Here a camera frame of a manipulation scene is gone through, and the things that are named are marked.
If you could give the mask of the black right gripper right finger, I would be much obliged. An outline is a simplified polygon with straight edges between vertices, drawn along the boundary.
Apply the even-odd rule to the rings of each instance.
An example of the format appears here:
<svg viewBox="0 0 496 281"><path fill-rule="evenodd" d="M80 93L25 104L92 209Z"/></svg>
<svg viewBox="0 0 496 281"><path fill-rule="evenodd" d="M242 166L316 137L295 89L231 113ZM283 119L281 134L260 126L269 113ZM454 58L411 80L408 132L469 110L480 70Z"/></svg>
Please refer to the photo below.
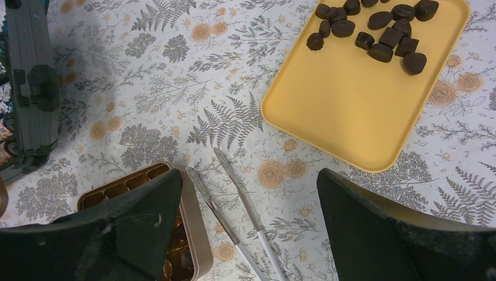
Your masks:
<svg viewBox="0 0 496 281"><path fill-rule="evenodd" d="M340 280L494 280L495 229L435 217L324 168L316 181Z"/></svg>

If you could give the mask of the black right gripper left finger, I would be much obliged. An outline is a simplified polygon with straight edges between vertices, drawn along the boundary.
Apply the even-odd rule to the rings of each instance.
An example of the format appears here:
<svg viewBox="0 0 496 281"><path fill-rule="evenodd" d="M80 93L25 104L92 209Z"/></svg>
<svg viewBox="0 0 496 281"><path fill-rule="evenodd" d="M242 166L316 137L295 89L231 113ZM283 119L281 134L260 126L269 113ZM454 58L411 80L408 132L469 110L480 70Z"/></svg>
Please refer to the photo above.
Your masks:
<svg viewBox="0 0 496 281"><path fill-rule="evenodd" d="M159 280L178 213L178 169L48 224L1 229L2 280Z"/></svg>

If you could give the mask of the long metal tongs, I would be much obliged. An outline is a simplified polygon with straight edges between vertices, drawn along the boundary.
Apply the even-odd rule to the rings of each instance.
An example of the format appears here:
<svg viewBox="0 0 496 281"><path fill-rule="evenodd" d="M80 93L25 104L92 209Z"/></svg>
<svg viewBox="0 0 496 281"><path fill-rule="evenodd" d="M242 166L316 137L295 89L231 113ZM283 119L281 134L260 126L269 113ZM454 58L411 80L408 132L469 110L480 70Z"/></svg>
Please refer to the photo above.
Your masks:
<svg viewBox="0 0 496 281"><path fill-rule="evenodd" d="M286 280L287 278L284 276L283 270L280 268L280 265L277 262L276 255L272 251L272 247L264 234L264 229L259 223L258 215L250 205L249 199L247 198L247 189L244 182L237 177L225 153L219 148L214 148L213 150L219 162L219 166L222 167L224 173L230 178L233 186L236 189L235 203L237 203L238 206L235 208L235 210L245 211L245 215L248 217L248 222L251 223L256 232L256 237L261 244L268 264L263 263L261 259L255 259L254 253L251 253L248 247L244 245L242 243L242 240L240 239L240 227L236 222L230 221L232 216L226 213L229 209L227 207L223 207L220 201L214 200L214 198L210 195L209 189L200 174L193 167L187 166L186 172L190 176L194 187L197 188L206 206L211 210L215 218L218 220L219 224L223 227L227 236L231 239L236 249L238 249L242 253L246 262L249 264L255 275L260 280L270 280L270 275L273 273L275 274L277 280Z"/></svg>

